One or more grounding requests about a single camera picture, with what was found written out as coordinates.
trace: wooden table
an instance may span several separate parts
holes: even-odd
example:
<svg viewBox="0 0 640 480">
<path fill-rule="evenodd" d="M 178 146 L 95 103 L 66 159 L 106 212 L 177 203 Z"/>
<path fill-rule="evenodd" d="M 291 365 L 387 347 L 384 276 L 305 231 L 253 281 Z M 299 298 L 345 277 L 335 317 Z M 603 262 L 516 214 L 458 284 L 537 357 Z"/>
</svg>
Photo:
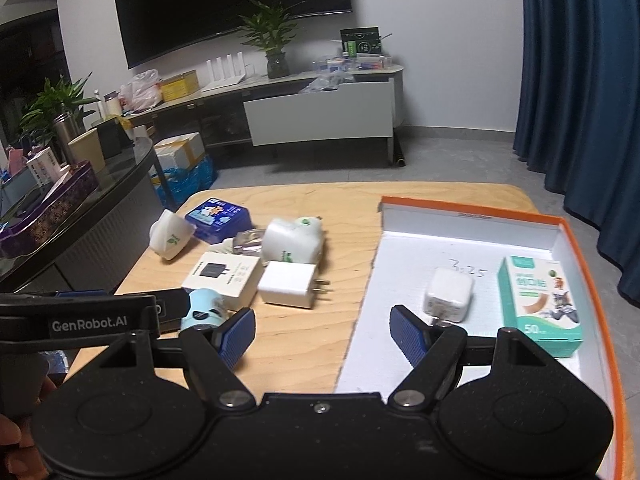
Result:
<svg viewBox="0 0 640 480">
<path fill-rule="evenodd" d="M 537 212 L 529 197 L 517 187 L 457 182 L 352 182 L 217 189 L 196 193 L 180 208 L 184 215 L 207 198 L 216 197 L 247 207 L 258 226 L 266 226 L 274 216 L 322 217 L 327 250 L 321 277 L 331 281 L 334 291 L 319 298 L 313 310 L 268 305 L 259 296 L 252 304 L 257 334 L 235 372 L 258 402 L 264 392 L 333 391 L 380 239 L 377 206 L 383 195 Z M 206 248 L 206 243 L 193 239 L 169 263 L 146 250 L 118 293 L 179 287 Z M 102 348 L 80 351 L 72 372 L 100 351 Z M 181 370 L 158 370 L 158 375 L 186 385 Z M 628 424 L 625 434 L 623 479 L 632 480 L 636 474 Z"/>
</svg>

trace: charger box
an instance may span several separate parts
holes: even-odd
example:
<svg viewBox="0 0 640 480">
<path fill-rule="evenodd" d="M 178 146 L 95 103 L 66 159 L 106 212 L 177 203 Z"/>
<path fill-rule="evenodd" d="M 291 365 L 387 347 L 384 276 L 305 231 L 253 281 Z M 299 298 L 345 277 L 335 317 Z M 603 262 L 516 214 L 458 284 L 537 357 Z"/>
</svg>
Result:
<svg viewBox="0 0 640 480">
<path fill-rule="evenodd" d="M 569 357 L 580 346 L 580 318 L 560 262 L 507 256 L 498 286 L 505 326 L 521 330 L 553 357 Z"/>
<path fill-rule="evenodd" d="M 262 276 L 262 263 L 257 256 L 204 253 L 182 287 L 215 290 L 225 300 L 225 308 L 240 310 L 250 306 Z"/>
<path fill-rule="evenodd" d="M 190 170 L 206 154 L 202 137 L 197 132 L 161 140 L 154 149 L 163 170 L 170 168 Z"/>
<path fill-rule="evenodd" d="M 179 74 L 169 79 L 162 80 L 159 85 L 162 98 L 166 101 L 174 101 L 193 94 L 200 88 L 198 73 L 195 70 Z"/>
<path fill-rule="evenodd" d="M 196 226 L 194 236 L 208 244 L 219 244 L 254 227 L 247 208 L 215 198 L 188 212 L 184 219 Z"/>
</svg>

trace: green medicine box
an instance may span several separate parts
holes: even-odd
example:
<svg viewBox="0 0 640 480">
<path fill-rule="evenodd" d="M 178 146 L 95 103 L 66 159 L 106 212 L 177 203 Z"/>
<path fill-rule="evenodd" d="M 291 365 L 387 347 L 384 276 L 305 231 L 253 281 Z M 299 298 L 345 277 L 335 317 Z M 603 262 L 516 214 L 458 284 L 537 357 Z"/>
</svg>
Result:
<svg viewBox="0 0 640 480">
<path fill-rule="evenodd" d="M 524 332 L 553 357 L 570 357 L 582 327 L 560 262 L 507 256 L 498 272 L 504 325 Z"/>
</svg>

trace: human hand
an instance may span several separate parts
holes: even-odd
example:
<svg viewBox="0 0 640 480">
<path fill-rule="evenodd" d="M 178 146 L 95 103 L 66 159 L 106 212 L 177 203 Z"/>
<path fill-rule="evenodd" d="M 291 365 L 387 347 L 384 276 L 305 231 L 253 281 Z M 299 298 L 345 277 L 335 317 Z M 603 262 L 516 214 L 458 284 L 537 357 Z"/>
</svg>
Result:
<svg viewBox="0 0 640 480">
<path fill-rule="evenodd" d="M 40 399 L 44 399 L 56 385 L 45 378 L 40 391 Z M 0 415 L 0 446 L 12 446 L 4 455 L 6 470 L 18 480 L 42 480 L 49 476 L 38 450 L 31 437 L 31 417 L 14 423 L 4 415 Z"/>
</svg>

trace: gray floor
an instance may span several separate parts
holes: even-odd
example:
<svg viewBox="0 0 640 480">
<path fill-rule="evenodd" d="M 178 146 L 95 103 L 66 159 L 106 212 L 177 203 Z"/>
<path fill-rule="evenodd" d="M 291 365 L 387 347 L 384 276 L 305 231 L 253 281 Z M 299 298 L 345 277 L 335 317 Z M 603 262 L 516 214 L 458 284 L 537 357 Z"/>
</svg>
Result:
<svg viewBox="0 0 640 480">
<path fill-rule="evenodd" d="M 596 251 L 598 231 L 562 209 L 563 196 L 543 187 L 544 175 L 528 171 L 500 140 L 469 140 L 405 135 L 405 168 L 390 168 L 379 139 L 300 142 L 274 146 L 235 146 L 214 154 L 220 177 L 213 188 L 424 180 L 498 182 L 523 189 L 540 212 L 568 218 L 591 269 L 606 310 L 640 458 L 640 309 L 620 297 L 620 271 Z"/>
</svg>

